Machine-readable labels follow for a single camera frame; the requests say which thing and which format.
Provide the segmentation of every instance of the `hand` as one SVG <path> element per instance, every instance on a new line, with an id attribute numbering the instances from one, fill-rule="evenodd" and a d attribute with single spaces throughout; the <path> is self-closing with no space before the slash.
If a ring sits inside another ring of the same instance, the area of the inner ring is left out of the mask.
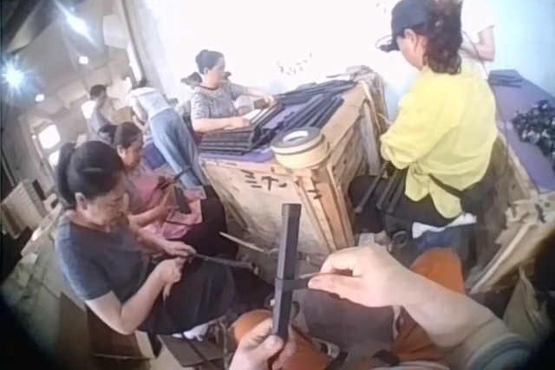
<path id="1" fill-rule="evenodd" d="M 266 102 L 266 106 L 268 107 L 272 107 L 274 104 L 276 104 L 276 98 L 273 95 L 266 95 L 264 97 L 264 101 Z"/>
<path id="2" fill-rule="evenodd" d="M 185 264 L 185 259 L 175 258 L 164 260 L 156 266 L 154 273 L 164 283 L 164 286 L 171 286 L 181 280 L 181 270 Z"/>
<path id="3" fill-rule="evenodd" d="M 167 186 L 168 183 L 172 183 L 173 182 L 173 178 L 167 175 L 159 175 L 158 176 L 158 188 L 163 188 L 165 186 Z"/>
<path id="4" fill-rule="evenodd" d="M 183 242 L 171 242 L 166 240 L 164 243 L 164 251 L 170 256 L 186 258 L 191 253 L 196 253 L 195 249 Z"/>
<path id="5" fill-rule="evenodd" d="M 295 349 L 293 342 L 284 342 L 276 335 L 270 335 L 271 318 L 260 322 L 241 339 L 233 355 L 229 370 L 267 370 L 268 360 L 277 356 L 271 368 L 286 368 L 285 362 Z"/>
<path id="6" fill-rule="evenodd" d="M 244 117 L 237 116 L 232 118 L 232 127 L 234 129 L 240 129 L 241 127 L 248 127 L 251 124 L 250 121 Z"/>
<path id="7" fill-rule="evenodd" d="M 398 305 L 402 282 L 410 273 L 384 247 L 372 244 L 330 255 L 320 274 L 310 280 L 309 288 L 367 307 Z"/>

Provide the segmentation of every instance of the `jeans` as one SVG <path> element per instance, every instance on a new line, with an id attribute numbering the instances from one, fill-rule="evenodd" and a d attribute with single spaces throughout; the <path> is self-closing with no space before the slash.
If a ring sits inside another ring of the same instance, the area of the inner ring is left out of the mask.
<path id="1" fill-rule="evenodd" d="M 153 143 L 177 174 L 187 169 L 180 180 L 187 189 L 207 185 L 199 164 L 199 151 L 185 122 L 171 108 L 156 114 L 150 121 Z"/>

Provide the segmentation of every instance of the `table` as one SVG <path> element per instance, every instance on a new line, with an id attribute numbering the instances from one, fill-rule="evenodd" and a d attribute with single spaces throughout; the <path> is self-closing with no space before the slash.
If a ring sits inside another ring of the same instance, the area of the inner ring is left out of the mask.
<path id="1" fill-rule="evenodd" d="M 327 159 L 310 169 L 291 170 L 275 158 L 265 162 L 201 154 L 200 164 L 230 213 L 259 242 L 279 242 L 281 205 L 300 203 L 299 251 L 327 255 L 354 245 L 350 181 L 376 174 L 378 138 L 387 119 L 382 83 L 361 81 L 343 94 L 343 104 L 322 129 L 330 144 Z"/>

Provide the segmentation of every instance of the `hair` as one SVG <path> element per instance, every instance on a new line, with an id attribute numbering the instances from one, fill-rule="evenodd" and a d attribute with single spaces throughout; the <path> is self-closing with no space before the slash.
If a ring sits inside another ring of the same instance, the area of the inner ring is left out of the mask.
<path id="1" fill-rule="evenodd" d="M 209 51 L 208 49 L 203 49 L 195 57 L 195 62 L 199 68 L 199 72 L 204 74 L 207 69 L 212 69 L 218 63 L 220 58 L 224 55 L 218 51 Z"/>
<path id="2" fill-rule="evenodd" d="M 426 0 L 428 21 L 411 28 L 428 39 L 424 63 L 435 73 L 455 75 L 460 72 L 461 6 L 456 0 Z"/>
<path id="3" fill-rule="evenodd" d="M 198 86 L 202 82 L 202 77 L 196 71 L 187 77 L 183 77 L 181 82 L 189 87 Z"/>
<path id="4" fill-rule="evenodd" d="M 150 83 L 148 82 L 148 79 L 146 77 L 142 77 L 133 85 L 132 89 L 135 90 L 136 88 L 144 88 L 148 87 L 149 85 Z"/>
<path id="5" fill-rule="evenodd" d="M 64 144 L 55 170 L 56 189 L 64 208 L 75 208 L 77 192 L 89 200 L 108 194 L 124 171 L 120 156 L 106 143 Z"/>
<path id="6" fill-rule="evenodd" d="M 142 138 L 142 131 L 131 121 L 124 121 L 120 125 L 104 125 L 99 132 L 114 148 L 122 147 L 128 149 L 139 138 Z"/>
<path id="7" fill-rule="evenodd" d="M 102 84 L 95 84 L 88 91 L 88 97 L 90 98 L 90 100 L 97 99 L 98 97 L 100 97 L 101 94 L 106 93 L 106 90 L 106 86 Z"/>

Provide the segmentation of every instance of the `gray t-shirt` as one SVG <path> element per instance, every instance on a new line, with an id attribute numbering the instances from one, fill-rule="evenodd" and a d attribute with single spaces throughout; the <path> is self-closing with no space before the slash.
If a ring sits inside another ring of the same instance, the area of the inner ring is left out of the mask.
<path id="1" fill-rule="evenodd" d="M 125 302 L 147 279 L 149 258 L 126 225 L 103 233 L 63 216 L 55 246 L 62 273 L 83 301 L 114 292 Z"/>
<path id="2" fill-rule="evenodd" d="M 191 97 L 191 120 L 236 116 L 233 102 L 246 91 L 246 87 L 231 82 L 215 89 L 197 86 Z"/>

